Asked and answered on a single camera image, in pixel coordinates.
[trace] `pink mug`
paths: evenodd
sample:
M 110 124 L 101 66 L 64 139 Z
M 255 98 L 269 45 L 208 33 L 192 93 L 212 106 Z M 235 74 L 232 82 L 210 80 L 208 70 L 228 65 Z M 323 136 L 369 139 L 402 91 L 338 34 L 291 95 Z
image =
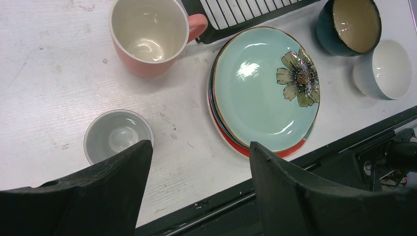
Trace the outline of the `pink mug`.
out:
M 208 25 L 203 14 L 187 17 L 176 0 L 116 0 L 109 22 L 118 57 L 141 77 L 166 72 Z

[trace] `bowl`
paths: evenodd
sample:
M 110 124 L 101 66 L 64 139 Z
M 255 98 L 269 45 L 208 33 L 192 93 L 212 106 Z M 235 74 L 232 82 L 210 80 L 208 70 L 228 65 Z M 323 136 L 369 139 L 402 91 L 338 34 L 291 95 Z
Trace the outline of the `bowl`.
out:
M 372 51 L 381 39 L 381 32 L 381 17 L 373 0 L 329 0 L 316 24 L 320 46 L 344 57 Z
M 384 40 L 371 53 L 356 60 L 352 76 L 355 86 L 369 97 L 400 99 L 410 89 L 411 62 L 399 43 Z
M 84 152 L 94 165 L 141 140 L 150 140 L 153 147 L 149 123 L 132 111 L 113 110 L 101 114 L 90 124 L 84 137 Z

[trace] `flower design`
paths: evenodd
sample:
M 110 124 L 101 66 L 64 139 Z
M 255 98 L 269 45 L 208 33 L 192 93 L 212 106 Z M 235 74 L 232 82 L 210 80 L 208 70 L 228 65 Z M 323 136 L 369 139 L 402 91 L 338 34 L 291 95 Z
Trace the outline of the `flower design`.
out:
M 284 97 L 290 101 L 297 97 L 300 107 L 319 103 L 320 88 L 316 67 L 305 50 L 300 47 L 298 55 L 296 52 L 287 52 L 281 61 L 286 68 L 277 69 L 276 82 L 287 85 Z

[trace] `stack of plates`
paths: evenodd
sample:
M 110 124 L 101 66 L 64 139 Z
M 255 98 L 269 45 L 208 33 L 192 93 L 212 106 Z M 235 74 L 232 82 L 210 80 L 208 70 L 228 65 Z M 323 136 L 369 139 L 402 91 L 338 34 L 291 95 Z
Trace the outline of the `stack of plates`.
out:
M 320 102 L 313 61 L 288 34 L 247 29 L 220 50 L 208 80 L 215 127 L 237 152 L 249 156 L 257 141 L 285 158 L 313 129 Z

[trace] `flower center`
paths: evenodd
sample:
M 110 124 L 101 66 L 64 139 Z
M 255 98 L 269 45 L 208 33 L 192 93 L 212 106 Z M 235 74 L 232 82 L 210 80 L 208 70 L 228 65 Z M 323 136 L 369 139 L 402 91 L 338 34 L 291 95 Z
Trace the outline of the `flower center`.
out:
M 306 70 L 298 70 L 295 79 L 299 86 L 307 86 L 310 83 L 310 75 Z

